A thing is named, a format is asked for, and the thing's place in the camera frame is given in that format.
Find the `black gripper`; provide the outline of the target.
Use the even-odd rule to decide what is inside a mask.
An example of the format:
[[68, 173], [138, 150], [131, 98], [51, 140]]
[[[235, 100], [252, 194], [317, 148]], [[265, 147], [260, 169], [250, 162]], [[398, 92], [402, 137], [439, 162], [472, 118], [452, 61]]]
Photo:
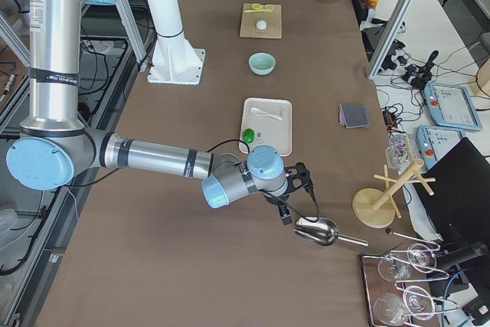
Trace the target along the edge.
[[289, 196], [303, 188], [309, 195], [311, 194], [311, 177], [310, 171], [303, 162], [297, 162], [294, 166], [285, 167], [286, 189], [280, 194], [273, 194], [271, 191], [265, 191], [265, 199], [276, 205], [278, 215], [283, 225], [292, 223], [292, 216], [287, 208]]

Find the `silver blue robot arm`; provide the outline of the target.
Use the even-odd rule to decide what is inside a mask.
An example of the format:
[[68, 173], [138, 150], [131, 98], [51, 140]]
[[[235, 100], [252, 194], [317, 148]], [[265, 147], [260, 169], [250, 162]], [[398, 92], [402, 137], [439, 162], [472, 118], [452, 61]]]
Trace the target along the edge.
[[313, 191], [304, 164], [285, 166], [271, 146], [251, 149], [245, 161], [134, 139], [86, 127], [78, 118], [80, 23], [85, 4], [119, 0], [29, 0], [30, 105], [21, 136], [8, 149], [11, 175], [28, 188], [51, 190], [89, 168], [137, 168], [201, 180], [207, 203], [220, 208], [261, 193], [276, 206], [284, 224], [295, 208], [289, 196]]

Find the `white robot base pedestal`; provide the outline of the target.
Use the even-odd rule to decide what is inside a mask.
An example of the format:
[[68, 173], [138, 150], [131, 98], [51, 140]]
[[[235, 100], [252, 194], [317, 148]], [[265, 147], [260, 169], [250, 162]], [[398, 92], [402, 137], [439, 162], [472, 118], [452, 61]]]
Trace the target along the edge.
[[147, 2], [157, 36], [148, 81], [197, 86], [205, 50], [192, 47], [185, 37], [178, 0]]

